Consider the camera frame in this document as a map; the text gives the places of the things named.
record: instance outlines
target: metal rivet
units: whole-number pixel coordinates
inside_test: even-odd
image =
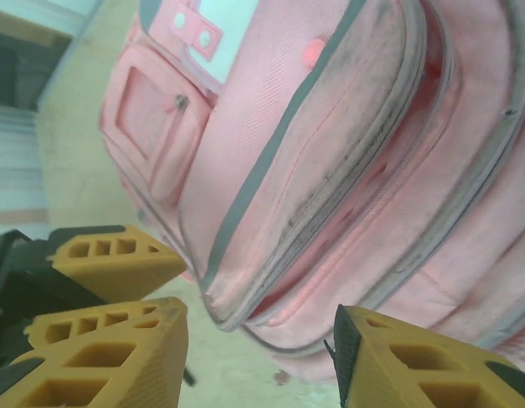
[[[176,28],[182,29],[185,27],[185,23],[187,22],[187,18],[185,17],[185,14],[183,13],[177,13],[176,18],[174,19],[174,25]]]
[[[200,33],[198,42],[201,47],[206,48],[212,42],[212,34],[208,30],[204,30]]]

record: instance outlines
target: front pocket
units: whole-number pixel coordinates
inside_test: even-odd
[[[165,59],[127,46],[111,74],[100,126],[119,168],[169,207],[179,199],[210,113],[195,86]]]

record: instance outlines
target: pink backpack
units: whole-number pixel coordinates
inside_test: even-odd
[[[101,128],[216,325],[335,377],[339,303],[525,370],[525,0],[141,0]]]

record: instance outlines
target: floor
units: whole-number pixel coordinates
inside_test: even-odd
[[[105,0],[61,71],[38,117],[38,137],[53,226],[136,224],[98,130],[99,106],[138,0]],[[188,366],[181,407],[337,407],[337,387],[296,380],[279,386],[276,367],[241,333],[225,334],[206,315],[196,287],[175,280],[156,296],[189,305]]]

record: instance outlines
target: wall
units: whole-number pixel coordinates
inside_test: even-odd
[[[0,11],[77,37],[101,0],[0,0]]]
[[[19,229],[46,237],[47,208],[34,117],[0,107],[0,234]]]

